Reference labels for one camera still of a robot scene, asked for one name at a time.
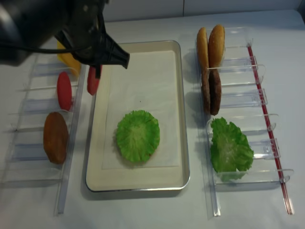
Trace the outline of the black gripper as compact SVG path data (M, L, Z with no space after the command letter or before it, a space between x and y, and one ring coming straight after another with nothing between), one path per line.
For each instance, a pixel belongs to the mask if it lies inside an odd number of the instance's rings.
M95 78L101 78L102 65L128 68L130 54L105 31L103 9L108 0L66 0L68 21L56 39L74 59L95 66Z

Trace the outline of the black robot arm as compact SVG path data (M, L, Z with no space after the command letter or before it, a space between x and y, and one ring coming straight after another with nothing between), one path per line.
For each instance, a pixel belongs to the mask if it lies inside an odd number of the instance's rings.
M70 53L80 63L128 67L130 55L107 34L107 0L2 0L0 63L19 66L32 53Z

